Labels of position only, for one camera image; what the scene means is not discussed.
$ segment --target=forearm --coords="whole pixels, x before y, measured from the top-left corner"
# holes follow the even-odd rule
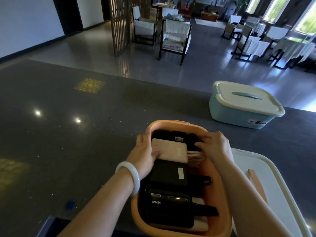
[[[111,236],[133,187],[130,171],[120,168],[58,237]]]
[[[234,163],[215,166],[224,182],[239,237],[292,236]]]

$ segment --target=sticker label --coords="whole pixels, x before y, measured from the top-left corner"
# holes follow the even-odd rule
[[[183,137],[177,137],[177,136],[176,136],[176,137],[174,138],[174,140],[175,140],[175,141],[181,141],[181,142],[183,142]]]
[[[255,120],[255,119],[249,119],[247,121],[248,125],[265,125],[269,123],[269,121],[260,121],[260,120]]]
[[[177,148],[177,156],[181,157],[181,148]]]
[[[184,179],[183,168],[178,168],[179,179]]]

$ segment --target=orange storage box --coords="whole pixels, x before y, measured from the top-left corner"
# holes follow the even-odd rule
[[[206,129],[198,125],[192,125],[188,122],[177,120],[158,120],[150,124],[151,131],[168,130],[168,131],[183,131],[186,133],[194,133],[201,135],[207,132]],[[146,235],[153,237],[193,237],[193,236],[212,236],[212,237],[229,237],[232,229],[232,216],[227,204],[227,196],[222,184],[221,177],[215,169],[213,163],[209,159],[205,159],[199,168],[199,174],[210,176],[212,179],[211,185],[203,188],[203,200],[206,205],[215,206],[219,213],[217,217],[207,217],[209,230],[196,233],[182,233],[171,230],[164,230],[152,227],[145,223],[138,212],[138,194],[132,197],[132,216],[137,227]]]

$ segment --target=white rug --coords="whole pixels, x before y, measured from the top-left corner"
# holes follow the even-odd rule
[[[198,25],[204,25],[204,26],[212,26],[212,27],[217,27],[217,28],[222,28],[225,29],[226,27],[226,23],[225,22],[221,22],[221,21],[206,21],[206,20],[201,20],[201,19],[197,19],[195,18],[195,22]]]

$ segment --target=hand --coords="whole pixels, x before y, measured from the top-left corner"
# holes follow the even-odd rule
[[[229,140],[222,132],[207,132],[199,137],[204,143],[196,142],[195,146],[201,148],[215,166],[223,162],[234,162]]]
[[[147,127],[144,135],[137,136],[136,146],[132,149],[126,161],[135,166],[139,178],[142,180],[149,174],[160,154],[159,151],[151,152],[151,130],[150,127]]]

